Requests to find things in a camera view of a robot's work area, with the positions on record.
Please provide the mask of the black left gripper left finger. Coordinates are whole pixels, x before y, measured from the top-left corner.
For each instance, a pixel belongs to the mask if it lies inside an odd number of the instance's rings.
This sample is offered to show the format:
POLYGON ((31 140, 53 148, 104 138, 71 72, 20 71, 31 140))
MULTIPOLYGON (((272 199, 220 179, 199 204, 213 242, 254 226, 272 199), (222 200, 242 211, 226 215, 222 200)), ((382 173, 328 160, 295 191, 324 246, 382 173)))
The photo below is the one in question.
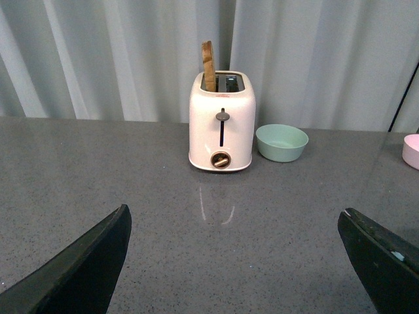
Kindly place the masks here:
POLYGON ((1 293, 2 313, 106 313, 132 218, 121 205, 45 265, 1 293))

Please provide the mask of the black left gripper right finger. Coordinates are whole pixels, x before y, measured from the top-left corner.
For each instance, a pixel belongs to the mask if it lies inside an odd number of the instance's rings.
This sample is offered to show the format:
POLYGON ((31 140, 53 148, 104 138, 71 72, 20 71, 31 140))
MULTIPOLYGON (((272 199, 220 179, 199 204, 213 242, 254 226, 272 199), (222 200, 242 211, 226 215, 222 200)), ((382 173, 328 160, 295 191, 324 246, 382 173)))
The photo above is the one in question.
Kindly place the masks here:
POLYGON ((338 232, 378 313, 418 313, 418 247, 353 208, 338 232))

